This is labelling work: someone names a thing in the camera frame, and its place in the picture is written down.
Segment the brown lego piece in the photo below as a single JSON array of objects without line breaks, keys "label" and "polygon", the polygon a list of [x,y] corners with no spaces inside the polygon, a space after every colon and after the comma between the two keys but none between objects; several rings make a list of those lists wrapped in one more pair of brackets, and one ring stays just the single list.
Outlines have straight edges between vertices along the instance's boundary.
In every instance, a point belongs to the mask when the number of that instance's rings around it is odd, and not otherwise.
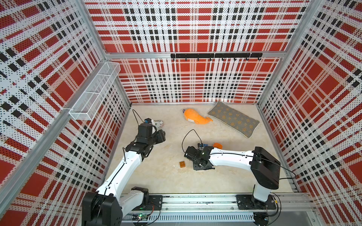
[{"label": "brown lego piece", "polygon": [[186,167],[185,161],[179,162],[179,164],[180,164],[180,168],[185,168]]}]

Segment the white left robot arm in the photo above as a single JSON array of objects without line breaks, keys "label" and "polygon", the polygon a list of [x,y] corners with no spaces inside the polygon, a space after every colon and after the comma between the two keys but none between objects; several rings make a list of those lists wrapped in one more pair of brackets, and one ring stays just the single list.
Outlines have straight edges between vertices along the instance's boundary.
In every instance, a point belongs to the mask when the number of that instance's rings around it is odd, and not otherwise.
[{"label": "white left robot arm", "polygon": [[138,126],[138,134],[125,149],[123,159],[110,177],[95,191],[87,192],[82,201],[83,226],[119,226],[125,215],[140,206],[147,206],[149,192],[135,187],[122,195],[131,175],[149,156],[154,145],[163,143],[166,133],[150,118]]}]

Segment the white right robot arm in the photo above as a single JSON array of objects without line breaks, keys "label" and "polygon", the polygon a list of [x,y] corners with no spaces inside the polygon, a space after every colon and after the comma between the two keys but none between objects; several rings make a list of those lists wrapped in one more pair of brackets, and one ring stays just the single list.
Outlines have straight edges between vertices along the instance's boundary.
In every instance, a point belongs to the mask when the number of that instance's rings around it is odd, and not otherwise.
[{"label": "white right robot arm", "polygon": [[229,166],[251,172],[256,184],[251,202],[265,205],[272,190],[279,189],[281,163],[262,147],[252,151],[229,151],[212,146],[188,147],[184,157],[193,162],[194,170],[211,170],[215,166]]}]

